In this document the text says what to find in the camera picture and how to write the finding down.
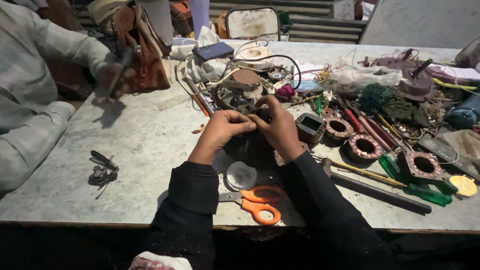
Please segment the chair backrest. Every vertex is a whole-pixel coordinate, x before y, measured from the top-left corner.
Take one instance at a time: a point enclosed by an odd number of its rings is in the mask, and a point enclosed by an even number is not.
[[[225,18],[229,39],[259,37],[280,41],[278,13],[274,7],[233,8]]]

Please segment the scissors handle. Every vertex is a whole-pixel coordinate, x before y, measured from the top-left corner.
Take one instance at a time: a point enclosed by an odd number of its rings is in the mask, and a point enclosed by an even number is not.
[[[259,190],[271,190],[278,194],[277,197],[257,197],[255,191]],[[268,203],[268,202],[278,202],[284,195],[284,191],[277,185],[259,185],[251,190],[240,190],[241,195],[251,201],[256,203]]]
[[[255,219],[264,225],[275,225],[277,222],[280,221],[280,218],[282,217],[280,215],[280,211],[278,211],[276,208],[269,204],[252,203],[246,199],[243,199],[241,206],[243,207],[243,209],[252,213]],[[273,219],[269,221],[262,219],[259,213],[263,210],[271,212],[273,214]]]

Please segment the white table surface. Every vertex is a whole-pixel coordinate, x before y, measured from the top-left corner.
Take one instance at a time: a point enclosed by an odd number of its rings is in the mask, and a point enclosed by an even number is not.
[[[335,64],[357,48],[355,62],[365,56],[403,51],[407,48],[370,45],[323,43],[271,42],[275,54],[287,54],[294,59],[325,65]],[[459,49],[418,48],[420,57],[434,61],[451,61]],[[288,60],[275,59],[275,64],[291,65]],[[94,107],[91,96],[72,117],[68,128],[46,160],[18,189],[0,201],[0,221],[50,221],[74,223],[149,224],[161,201],[166,196],[171,169],[181,165],[193,150],[200,134],[192,134],[209,118],[198,111],[197,105],[185,102],[160,112],[156,105],[171,97],[184,95],[175,83],[168,90],[154,91],[138,96],[124,96],[126,108],[121,114],[103,115]],[[294,117],[311,112],[307,105],[290,108]],[[89,161],[90,150],[96,150],[120,166],[117,181],[110,183],[102,196],[97,186],[87,183],[95,165]],[[315,153],[341,161],[338,148],[318,145]],[[480,198],[458,201],[445,208],[430,204],[401,190],[358,176],[354,173],[333,171],[362,182],[409,197],[432,206],[426,216],[392,206],[376,199],[338,187],[373,228],[480,230]],[[370,170],[383,172],[376,162]],[[259,172],[260,181],[268,175]],[[220,192],[226,192],[220,178]],[[279,226],[302,226],[303,221],[286,200],[278,206],[282,213]],[[218,205],[214,225],[257,225],[250,213],[234,202]]]

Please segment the hand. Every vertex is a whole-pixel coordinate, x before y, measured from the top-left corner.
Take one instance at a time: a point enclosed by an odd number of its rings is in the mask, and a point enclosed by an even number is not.
[[[265,135],[284,162],[289,163],[305,152],[299,141],[293,115],[283,109],[282,104],[273,95],[261,97],[255,106],[259,108],[264,104],[268,105],[266,113],[269,123],[254,114],[249,114],[248,117],[257,124],[258,130]]]
[[[188,161],[212,164],[217,150],[233,137],[254,131],[257,125],[245,115],[234,110],[219,110],[214,113],[204,128]]]
[[[108,93],[108,89],[110,88],[110,83],[119,72],[121,72],[121,65],[119,63],[107,64],[98,71],[96,80],[98,81],[100,88],[103,90],[102,92],[105,92],[104,94],[97,93],[97,97],[103,99],[99,100],[100,102],[114,102],[114,99],[119,99],[121,96],[130,93],[131,90],[134,89],[136,72],[131,68],[127,68],[120,76],[113,92],[109,95],[110,93]]]

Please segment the brown bag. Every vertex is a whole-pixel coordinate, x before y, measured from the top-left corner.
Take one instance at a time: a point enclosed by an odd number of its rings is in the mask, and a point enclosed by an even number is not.
[[[130,67],[136,74],[134,92],[170,87],[168,49],[157,36],[140,4],[124,6],[113,15],[113,29],[120,50],[133,50]]]

